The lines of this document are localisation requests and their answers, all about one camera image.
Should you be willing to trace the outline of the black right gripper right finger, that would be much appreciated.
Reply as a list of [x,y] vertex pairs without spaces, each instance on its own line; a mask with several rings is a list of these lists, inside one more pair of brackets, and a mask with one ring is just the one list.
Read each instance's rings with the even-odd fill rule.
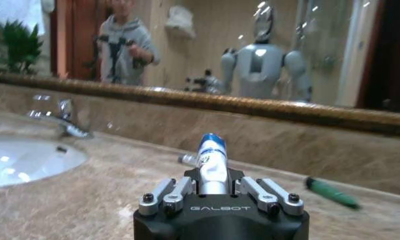
[[240,170],[227,169],[231,181],[231,193],[236,196],[248,195],[256,202],[259,210],[275,215],[275,211],[283,211],[289,216],[304,214],[304,202],[299,194],[288,192],[269,178],[245,176]]

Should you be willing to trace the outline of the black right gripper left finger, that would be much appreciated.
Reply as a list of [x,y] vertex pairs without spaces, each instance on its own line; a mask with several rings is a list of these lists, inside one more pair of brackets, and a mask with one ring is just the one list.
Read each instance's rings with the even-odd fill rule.
[[199,206],[191,206],[191,195],[200,194],[200,169],[193,168],[184,172],[179,180],[165,178],[156,188],[139,199],[139,213],[141,215],[156,215],[160,210],[169,208],[168,215],[175,215],[184,209],[191,214],[201,210]]

